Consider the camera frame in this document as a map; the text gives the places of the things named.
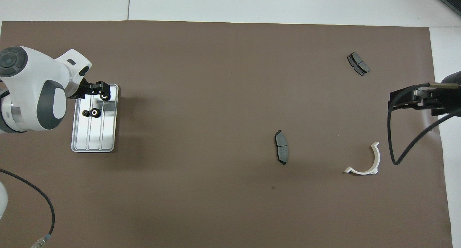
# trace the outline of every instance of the small black wheel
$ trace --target small black wheel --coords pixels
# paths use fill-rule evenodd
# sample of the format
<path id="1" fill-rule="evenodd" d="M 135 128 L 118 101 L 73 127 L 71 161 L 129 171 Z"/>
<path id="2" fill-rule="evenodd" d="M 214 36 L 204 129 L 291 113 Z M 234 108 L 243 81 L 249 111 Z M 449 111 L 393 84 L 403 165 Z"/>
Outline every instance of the small black wheel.
<path id="1" fill-rule="evenodd" d="M 105 101 L 108 101 L 109 99 L 111 99 L 111 96 L 109 95 L 104 95 L 104 94 L 101 94 L 99 95 L 99 97 L 102 99 L 102 100 L 105 100 Z"/>
<path id="2" fill-rule="evenodd" d="M 92 108 L 90 110 L 90 116 L 91 117 L 100 117 L 101 116 L 101 110 L 97 109 L 97 108 Z"/>

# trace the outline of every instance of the white floor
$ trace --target white floor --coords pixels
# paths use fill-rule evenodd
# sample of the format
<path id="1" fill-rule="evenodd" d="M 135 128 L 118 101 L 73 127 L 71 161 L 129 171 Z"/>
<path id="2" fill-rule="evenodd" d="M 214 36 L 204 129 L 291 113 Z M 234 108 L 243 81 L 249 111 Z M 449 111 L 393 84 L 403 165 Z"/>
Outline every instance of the white floor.
<path id="1" fill-rule="evenodd" d="M 461 17 L 439 0 L 0 1 L 0 21 L 127 19 L 431 27 L 436 81 L 461 71 Z M 461 248 L 461 118 L 448 120 L 440 132 L 453 247 Z"/>

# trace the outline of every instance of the white curved bracket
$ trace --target white curved bracket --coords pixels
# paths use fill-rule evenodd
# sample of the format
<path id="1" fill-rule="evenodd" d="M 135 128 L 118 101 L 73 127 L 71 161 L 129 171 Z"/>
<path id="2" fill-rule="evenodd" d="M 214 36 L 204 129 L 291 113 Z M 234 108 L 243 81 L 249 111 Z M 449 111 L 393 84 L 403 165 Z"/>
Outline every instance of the white curved bracket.
<path id="1" fill-rule="evenodd" d="M 377 166 L 379 165 L 379 161 L 381 160 L 381 155 L 379 154 L 379 150 L 377 149 L 377 145 L 379 145 L 379 142 L 374 142 L 371 145 L 371 148 L 373 149 L 373 153 L 375 154 L 375 161 L 373 163 L 373 166 L 368 169 L 367 171 L 360 172 L 352 169 L 352 167 L 347 167 L 347 169 L 344 172 L 353 172 L 355 174 L 360 174 L 360 175 L 367 175 L 367 174 L 376 174 L 377 173 Z"/>

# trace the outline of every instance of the cable connector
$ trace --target cable connector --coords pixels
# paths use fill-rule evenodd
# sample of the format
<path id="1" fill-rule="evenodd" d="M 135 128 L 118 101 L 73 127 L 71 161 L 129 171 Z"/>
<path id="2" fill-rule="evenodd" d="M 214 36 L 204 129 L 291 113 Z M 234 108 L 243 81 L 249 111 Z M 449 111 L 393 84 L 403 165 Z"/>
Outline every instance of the cable connector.
<path id="1" fill-rule="evenodd" d="M 38 239 L 38 241 L 36 243 L 34 243 L 32 245 L 32 247 L 30 247 L 30 248 L 42 248 L 50 238 L 51 238 L 50 234 L 45 235 L 44 237 Z"/>

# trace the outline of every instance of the metal tray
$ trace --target metal tray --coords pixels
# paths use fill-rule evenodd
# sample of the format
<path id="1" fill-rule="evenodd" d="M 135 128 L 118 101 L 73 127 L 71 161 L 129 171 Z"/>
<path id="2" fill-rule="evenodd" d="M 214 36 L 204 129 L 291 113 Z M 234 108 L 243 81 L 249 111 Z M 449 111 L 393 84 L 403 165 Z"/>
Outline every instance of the metal tray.
<path id="1" fill-rule="evenodd" d="M 72 129 L 71 149 L 79 153 L 108 153 L 115 145 L 115 123 L 117 121 L 118 85 L 109 84 L 111 98 L 103 101 L 99 95 L 87 95 L 77 99 Z M 84 110 L 98 108 L 99 117 L 85 117 Z"/>

